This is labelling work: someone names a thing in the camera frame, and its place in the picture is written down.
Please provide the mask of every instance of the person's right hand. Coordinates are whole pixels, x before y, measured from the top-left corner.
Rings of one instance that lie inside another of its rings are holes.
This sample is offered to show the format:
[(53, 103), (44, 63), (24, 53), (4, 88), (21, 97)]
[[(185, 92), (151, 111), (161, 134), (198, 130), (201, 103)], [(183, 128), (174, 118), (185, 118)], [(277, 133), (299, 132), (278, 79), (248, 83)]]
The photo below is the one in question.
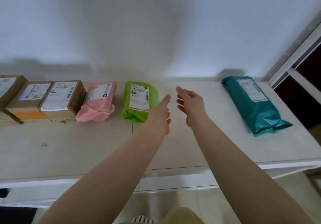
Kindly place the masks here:
[(179, 104), (177, 107), (187, 115), (186, 124), (192, 127), (198, 120), (202, 120), (202, 117), (207, 116), (204, 107), (203, 98), (193, 91), (176, 87)]

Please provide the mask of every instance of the khaki pants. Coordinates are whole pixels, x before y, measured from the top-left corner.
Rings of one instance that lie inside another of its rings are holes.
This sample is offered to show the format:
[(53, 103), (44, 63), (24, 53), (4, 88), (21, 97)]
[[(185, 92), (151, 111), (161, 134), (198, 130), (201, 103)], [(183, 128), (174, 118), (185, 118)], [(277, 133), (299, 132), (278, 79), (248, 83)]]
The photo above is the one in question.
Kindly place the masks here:
[(204, 222), (189, 208), (179, 207), (170, 210), (159, 224), (204, 224)]

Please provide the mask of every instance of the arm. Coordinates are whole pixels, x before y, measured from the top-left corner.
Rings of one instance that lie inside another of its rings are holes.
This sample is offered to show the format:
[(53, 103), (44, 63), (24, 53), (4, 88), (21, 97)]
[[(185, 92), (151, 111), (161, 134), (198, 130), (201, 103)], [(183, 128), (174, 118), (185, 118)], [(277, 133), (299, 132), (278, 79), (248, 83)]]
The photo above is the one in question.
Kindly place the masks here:
[(207, 116), (201, 96), (180, 87), (176, 90), (178, 108), (187, 114), (187, 125), (242, 223), (313, 223), (297, 202)]
[(38, 224), (112, 223), (170, 131), (169, 101), (167, 95), (150, 109), (139, 131), (68, 189)]

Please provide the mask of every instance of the forearm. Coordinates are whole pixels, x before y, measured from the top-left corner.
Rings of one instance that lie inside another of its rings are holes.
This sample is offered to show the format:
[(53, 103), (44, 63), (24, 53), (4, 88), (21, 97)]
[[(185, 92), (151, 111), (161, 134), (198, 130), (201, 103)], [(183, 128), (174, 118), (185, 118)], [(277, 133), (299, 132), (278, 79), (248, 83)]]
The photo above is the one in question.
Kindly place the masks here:
[(67, 190), (39, 223), (112, 223), (162, 143), (143, 124), (115, 152)]
[(313, 223), (209, 118), (192, 126), (224, 196), (242, 223)]

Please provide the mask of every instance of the hand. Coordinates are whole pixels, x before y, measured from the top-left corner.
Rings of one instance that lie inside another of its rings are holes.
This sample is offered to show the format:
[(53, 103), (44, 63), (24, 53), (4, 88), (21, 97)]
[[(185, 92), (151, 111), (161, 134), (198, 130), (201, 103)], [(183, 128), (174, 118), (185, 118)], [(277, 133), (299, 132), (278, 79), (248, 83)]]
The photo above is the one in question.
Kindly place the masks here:
[(169, 116), (171, 114), (167, 108), (170, 100), (171, 96), (167, 94), (157, 107), (149, 110), (148, 118), (145, 122), (145, 124), (152, 127), (152, 130), (158, 132), (161, 137), (165, 137), (170, 132), (171, 119), (169, 119)]
[(204, 107), (203, 98), (193, 91), (176, 87), (179, 104), (177, 107), (187, 115), (187, 126), (193, 126), (199, 118), (207, 116)]

